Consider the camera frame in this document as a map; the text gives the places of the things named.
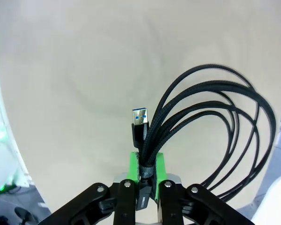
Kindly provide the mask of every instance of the green led light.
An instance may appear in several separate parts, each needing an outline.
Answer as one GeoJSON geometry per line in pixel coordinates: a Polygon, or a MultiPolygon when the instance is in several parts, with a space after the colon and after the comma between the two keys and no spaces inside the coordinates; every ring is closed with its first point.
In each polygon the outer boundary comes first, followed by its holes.
{"type": "Polygon", "coordinates": [[[2,187],[0,187],[0,191],[3,191],[5,189],[5,185],[3,185],[2,187]]]}

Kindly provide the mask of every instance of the usb-a connector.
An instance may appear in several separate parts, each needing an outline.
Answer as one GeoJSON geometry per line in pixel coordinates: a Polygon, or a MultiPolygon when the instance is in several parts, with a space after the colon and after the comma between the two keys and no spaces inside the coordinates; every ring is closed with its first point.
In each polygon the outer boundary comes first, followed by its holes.
{"type": "Polygon", "coordinates": [[[133,145],[142,149],[144,140],[146,139],[147,131],[149,129],[149,122],[147,116],[147,109],[133,109],[133,123],[132,123],[132,138],[133,145]]]}
{"type": "Polygon", "coordinates": [[[148,122],[146,108],[133,109],[132,113],[133,113],[133,124],[135,126],[145,124],[148,122]]]}

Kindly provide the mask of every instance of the screw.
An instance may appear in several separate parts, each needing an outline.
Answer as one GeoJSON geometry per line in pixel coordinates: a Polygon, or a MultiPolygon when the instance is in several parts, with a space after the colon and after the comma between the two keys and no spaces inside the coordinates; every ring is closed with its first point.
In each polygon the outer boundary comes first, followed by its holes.
{"type": "Polygon", "coordinates": [[[98,187],[97,192],[103,192],[104,191],[104,187],[98,187]]]}
{"type": "Polygon", "coordinates": [[[197,193],[199,190],[198,190],[196,187],[192,187],[191,191],[192,191],[193,193],[197,193]]]}
{"type": "Polygon", "coordinates": [[[125,184],[124,184],[124,186],[128,188],[128,187],[131,186],[131,183],[130,183],[129,181],[126,181],[125,184]]]}
{"type": "Polygon", "coordinates": [[[167,188],[170,188],[170,187],[172,186],[171,182],[169,182],[169,181],[166,181],[166,182],[164,183],[164,185],[165,185],[167,188]]]}

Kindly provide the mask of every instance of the black cable on floor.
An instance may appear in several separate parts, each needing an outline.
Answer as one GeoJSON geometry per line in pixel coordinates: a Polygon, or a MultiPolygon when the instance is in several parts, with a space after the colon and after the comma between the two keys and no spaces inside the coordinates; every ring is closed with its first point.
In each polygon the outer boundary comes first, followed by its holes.
{"type": "Polygon", "coordinates": [[[18,190],[16,190],[15,192],[7,192],[7,194],[8,195],[25,195],[25,194],[37,191],[37,188],[34,187],[34,188],[29,189],[29,190],[19,192],[20,190],[21,190],[21,187],[18,190]]]}
{"type": "Polygon", "coordinates": [[[7,191],[7,194],[10,194],[10,195],[14,195],[16,193],[18,193],[20,190],[21,190],[22,187],[18,186],[18,189],[17,190],[10,190],[10,191],[7,191]]]}
{"type": "Polygon", "coordinates": [[[255,151],[254,161],[251,165],[249,174],[236,186],[218,195],[219,198],[221,198],[223,201],[226,202],[231,198],[233,198],[235,195],[237,195],[245,186],[248,185],[248,183],[250,183],[259,174],[259,172],[265,165],[270,155],[270,151],[272,149],[274,137],[276,133],[275,115],[269,103],[259,93],[255,91],[253,86],[244,76],[242,76],[240,73],[229,67],[216,65],[216,64],[206,64],[206,65],[197,66],[184,72],[169,86],[169,88],[166,90],[166,92],[164,93],[163,97],[161,98],[157,106],[157,109],[155,111],[155,114],[151,122],[151,126],[148,129],[143,147],[142,149],[140,149],[140,153],[139,153],[140,164],[142,166],[147,166],[147,167],[152,166],[155,163],[156,155],[158,151],[173,135],[175,135],[179,130],[181,130],[187,124],[203,116],[219,117],[226,125],[227,132],[228,132],[228,145],[227,145],[226,153],[220,165],[207,179],[205,179],[201,183],[201,185],[205,186],[206,188],[211,185],[211,183],[215,180],[215,178],[223,169],[223,167],[228,163],[236,148],[238,137],[239,137],[239,129],[240,129],[239,116],[246,118],[252,125],[248,142],[242,154],[236,161],[235,165],[219,182],[214,184],[212,187],[209,187],[209,190],[213,190],[214,188],[222,184],[233,173],[233,171],[237,168],[237,166],[245,156],[253,137],[254,136],[256,137],[256,151],[255,151]],[[221,69],[221,70],[228,71],[236,75],[239,79],[241,79],[246,84],[246,86],[236,82],[221,81],[221,80],[202,82],[185,89],[177,96],[175,96],[172,100],[170,100],[167,104],[165,104],[170,93],[184,78],[193,74],[194,72],[203,69],[221,69]],[[225,101],[228,104],[221,101],[201,102],[177,112],[176,114],[174,114],[173,116],[171,116],[165,121],[165,118],[168,116],[168,114],[173,109],[173,107],[177,103],[179,103],[182,99],[189,97],[193,94],[197,94],[205,91],[213,92],[220,95],[223,99],[225,99],[225,101]],[[232,99],[224,92],[238,93],[254,100],[256,102],[256,112],[254,118],[248,115],[245,111],[237,108],[237,106],[234,104],[232,99]],[[260,162],[257,164],[260,140],[259,140],[259,132],[256,123],[259,117],[260,108],[265,112],[267,119],[269,121],[270,138],[269,138],[269,145],[267,147],[267,150],[264,156],[262,157],[262,159],[260,160],[260,162]],[[206,110],[199,112],[193,116],[190,116],[178,124],[178,122],[181,121],[189,113],[202,109],[203,110],[206,109],[206,110]],[[225,116],[211,109],[227,110],[230,115],[231,125],[229,124],[225,116]]]}

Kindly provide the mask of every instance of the black bracket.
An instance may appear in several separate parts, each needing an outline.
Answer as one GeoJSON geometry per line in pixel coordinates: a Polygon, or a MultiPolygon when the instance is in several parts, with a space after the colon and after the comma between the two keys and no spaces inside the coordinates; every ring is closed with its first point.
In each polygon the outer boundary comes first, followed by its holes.
{"type": "MultiPolygon", "coordinates": [[[[135,225],[139,186],[129,179],[107,187],[96,183],[62,206],[39,225],[95,225],[114,214],[114,225],[135,225]]],[[[254,225],[199,184],[184,188],[171,180],[159,184],[158,219],[163,225],[254,225]]]]}

